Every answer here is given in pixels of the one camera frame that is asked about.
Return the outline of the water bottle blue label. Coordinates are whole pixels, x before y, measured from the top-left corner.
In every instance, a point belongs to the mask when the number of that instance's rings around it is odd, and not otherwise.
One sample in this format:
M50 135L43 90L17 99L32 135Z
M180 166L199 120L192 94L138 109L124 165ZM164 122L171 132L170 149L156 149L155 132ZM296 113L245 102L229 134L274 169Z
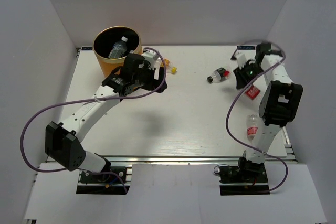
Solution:
M127 37L123 36L121 40L117 41L112 50L110 51L108 58L109 59L119 59L122 58L127 51Z

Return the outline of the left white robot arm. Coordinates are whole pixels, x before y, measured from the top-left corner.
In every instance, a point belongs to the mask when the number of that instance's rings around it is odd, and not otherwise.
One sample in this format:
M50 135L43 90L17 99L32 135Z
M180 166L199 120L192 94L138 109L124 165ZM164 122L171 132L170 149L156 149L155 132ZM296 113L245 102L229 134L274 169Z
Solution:
M81 142L111 108L131 99L135 89L162 93L167 88L164 67L159 68L159 77L155 78L158 59L162 56L153 48L145 49L141 55L128 54L124 64L111 71L91 99L83 102L68 118L46 126L46 154L68 171L80 169L93 173L98 181L108 180L111 163L96 153L86 151Z

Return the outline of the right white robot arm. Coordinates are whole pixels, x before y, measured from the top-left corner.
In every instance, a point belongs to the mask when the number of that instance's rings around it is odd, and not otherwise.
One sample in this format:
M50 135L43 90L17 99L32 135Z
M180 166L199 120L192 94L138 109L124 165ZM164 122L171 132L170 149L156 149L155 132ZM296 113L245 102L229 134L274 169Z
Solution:
M283 65L284 54L272 49L271 43L262 42L256 47L254 59L237 58L238 67L234 70L236 88L251 87L252 81L264 77L267 89L259 105L259 118L252 148L244 151L238 161L237 176L247 182L264 171L266 154L280 130L292 122L296 116L303 87L295 84Z

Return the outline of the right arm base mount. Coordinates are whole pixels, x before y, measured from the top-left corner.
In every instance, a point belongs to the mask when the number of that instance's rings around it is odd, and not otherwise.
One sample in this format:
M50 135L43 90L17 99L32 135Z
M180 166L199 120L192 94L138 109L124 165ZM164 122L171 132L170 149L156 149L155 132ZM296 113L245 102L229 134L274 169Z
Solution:
M265 168L254 173L240 171L238 166L220 164L214 167L214 175L219 177L221 196L269 195L270 189Z

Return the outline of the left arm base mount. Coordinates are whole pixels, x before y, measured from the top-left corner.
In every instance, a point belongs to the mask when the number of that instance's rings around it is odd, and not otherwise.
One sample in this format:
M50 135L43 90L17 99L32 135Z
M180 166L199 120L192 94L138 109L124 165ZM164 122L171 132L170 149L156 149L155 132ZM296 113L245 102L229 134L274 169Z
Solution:
M117 174L123 181L126 190L131 183L131 168L126 166L112 166L110 171ZM121 180L114 174L91 175L80 172L76 194L78 195L126 195Z

